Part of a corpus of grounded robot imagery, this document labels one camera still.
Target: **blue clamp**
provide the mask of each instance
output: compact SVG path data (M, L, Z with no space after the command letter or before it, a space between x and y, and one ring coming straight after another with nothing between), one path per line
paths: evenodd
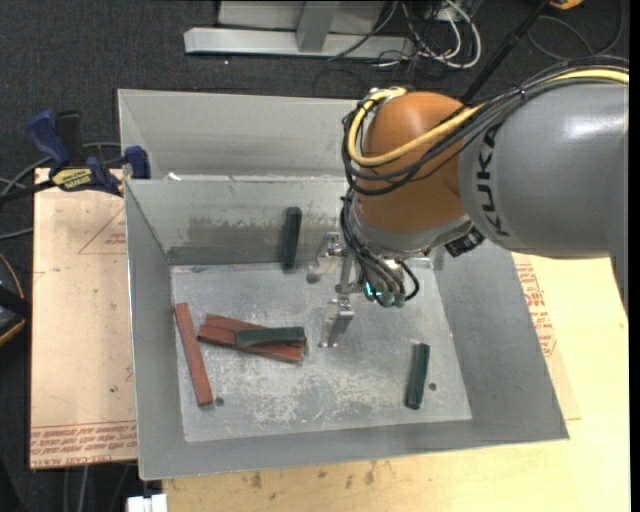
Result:
M80 116L66 112L54 117L45 110L35 116L27 126L33 144L55 163L49 170L49 180L62 190L98 190L122 195L122 181L103 167L93 155L86 155L80 142ZM121 162L129 166L127 177L149 179L151 171L146 152L140 146L131 146L124 152Z

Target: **metal stand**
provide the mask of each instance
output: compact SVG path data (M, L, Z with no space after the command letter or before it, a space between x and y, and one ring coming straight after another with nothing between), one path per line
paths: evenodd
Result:
M225 27L192 28L184 34L188 54L268 54L333 57L359 43L364 35L329 33L344 2L305 2L294 31L252 30ZM352 58L377 58L402 52L404 37L370 37L349 53Z

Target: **cardboard sheet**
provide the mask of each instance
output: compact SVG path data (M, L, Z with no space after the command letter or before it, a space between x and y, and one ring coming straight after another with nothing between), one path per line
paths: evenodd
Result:
M124 203L35 196L32 469L136 458Z

